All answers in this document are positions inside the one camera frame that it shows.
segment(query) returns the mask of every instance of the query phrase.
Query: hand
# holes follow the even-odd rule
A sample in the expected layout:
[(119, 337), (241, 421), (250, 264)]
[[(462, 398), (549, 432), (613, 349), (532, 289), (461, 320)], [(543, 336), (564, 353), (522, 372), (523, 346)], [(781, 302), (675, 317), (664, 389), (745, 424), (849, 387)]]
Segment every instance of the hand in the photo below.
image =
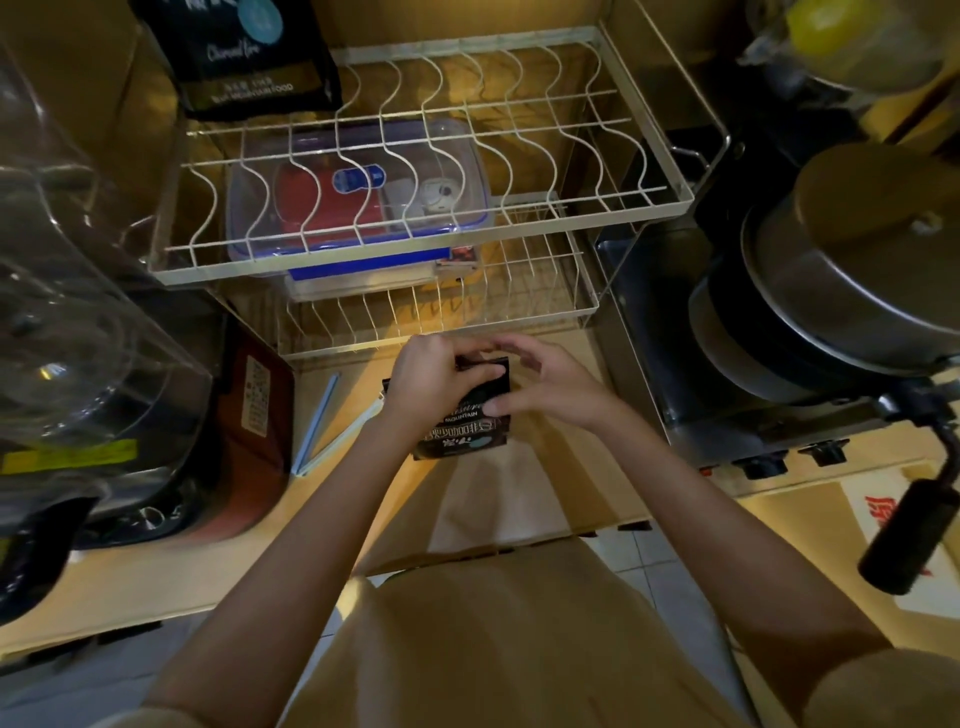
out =
[(396, 420), (398, 426), (421, 439), (457, 408), (467, 392), (503, 376), (506, 370), (501, 364), (477, 364), (457, 371), (457, 356), (491, 352), (494, 348), (489, 339), (439, 333), (414, 336), (394, 364), (383, 416)]
[(521, 333), (492, 340), (498, 349), (519, 354), (523, 366), (540, 373), (540, 382), (488, 401), (483, 412), (489, 417), (533, 410), (595, 431), (610, 413), (627, 406), (561, 346)]

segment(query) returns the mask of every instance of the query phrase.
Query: wire shelf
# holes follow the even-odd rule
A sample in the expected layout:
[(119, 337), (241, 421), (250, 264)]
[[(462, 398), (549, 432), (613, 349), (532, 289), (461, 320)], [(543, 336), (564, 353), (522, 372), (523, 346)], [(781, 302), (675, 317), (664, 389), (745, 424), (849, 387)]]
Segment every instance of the wire shelf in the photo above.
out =
[[(542, 207), (524, 216), (548, 214)], [(291, 361), (390, 347), (421, 333), (573, 323), (597, 309), (571, 232), (483, 243), (475, 250), (476, 270), (458, 278), (308, 303), (291, 302), (276, 280), (225, 280), (219, 289)]]
[[(180, 121), (150, 258), (161, 281), (266, 274), (675, 217), (689, 208), (696, 185), (675, 155), (698, 158), (705, 173), (712, 165), (666, 141), (602, 25), (355, 48), (335, 57), (344, 86), (335, 113), (242, 124)], [(421, 136), (392, 136), (391, 125), (403, 122), (416, 122)], [(358, 126), (374, 139), (346, 141)], [(332, 141), (303, 149), (309, 134)], [(467, 200), (470, 172), (451, 152), (465, 143), (489, 181), (490, 195), (479, 204)], [(441, 176), (454, 181), (442, 210), (414, 209), (430, 183), (408, 158), (414, 147), (425, 148)], [(376, 182), (364, 161), (371, 151), (410, 168), (408, 203), (374, 214)], [(634, 158), (641, 172), (623, 186)], [(363, 178), (359, 195), (366, 200), (352, 219), (332, 225), (320, 219), (319, 168)], [(270, 221), (283, 217), (276, 194), (283, 169), (309, 175), (315, 187), (305, 205), (312, 203), (312, 211), (298, 225), (278, 228)], [(249, 214), (242, 224), (228, 224), (240, 207), (234, 201), (230, 209), (237, 184), (252, 190), (243, 205)], [(531, 210), (544, 214), (525, 214)], [(269, 255), (278, 248), (284, 255)]]

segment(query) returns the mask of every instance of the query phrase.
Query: blue circle logo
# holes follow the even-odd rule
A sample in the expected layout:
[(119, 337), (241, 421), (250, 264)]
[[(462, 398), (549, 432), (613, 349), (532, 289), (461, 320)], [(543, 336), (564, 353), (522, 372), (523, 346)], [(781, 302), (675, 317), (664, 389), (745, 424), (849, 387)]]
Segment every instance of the blue circle logo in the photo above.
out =
[(237, 16), (247, 35), (258, 43), (273, 45), (283, 35), (283, 16), (271, 0), (240, 0)]

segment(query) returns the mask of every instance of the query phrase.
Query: yellow sticker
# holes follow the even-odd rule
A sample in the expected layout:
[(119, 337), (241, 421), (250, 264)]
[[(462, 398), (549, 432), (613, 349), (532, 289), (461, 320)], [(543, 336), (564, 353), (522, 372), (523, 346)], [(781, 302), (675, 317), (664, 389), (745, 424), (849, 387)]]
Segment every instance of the yellow sticker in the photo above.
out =
[(43, 448), (8, 452), (0, 475), (115, 465), (136, 458), (136, 440), (117, 440), (93, 448)]

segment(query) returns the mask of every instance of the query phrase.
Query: stove knob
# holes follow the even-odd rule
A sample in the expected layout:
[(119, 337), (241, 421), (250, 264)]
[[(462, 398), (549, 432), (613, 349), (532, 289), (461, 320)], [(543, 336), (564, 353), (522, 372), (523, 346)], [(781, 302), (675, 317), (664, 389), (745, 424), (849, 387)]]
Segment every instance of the stove knob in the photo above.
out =
[(787, 450), (785, 449), (767, 452), (754, 457), (734, 460), (733, 464), (743, 470), (743, 474), (747, 476), (748, 480), (762, 480), (765, 477), (786, 473), (786, 463), (783, 462), (786, 453)]
[(848, 439), (824, 440), (822, 443), (814, 443), (809, 448), (803, 448), (800, 453), (812, 457), (821, 468), (825, 468), (827, 465), (840, 465), (847, 462), (847, 455), (843, 451), (843, 447), (849, 441)]

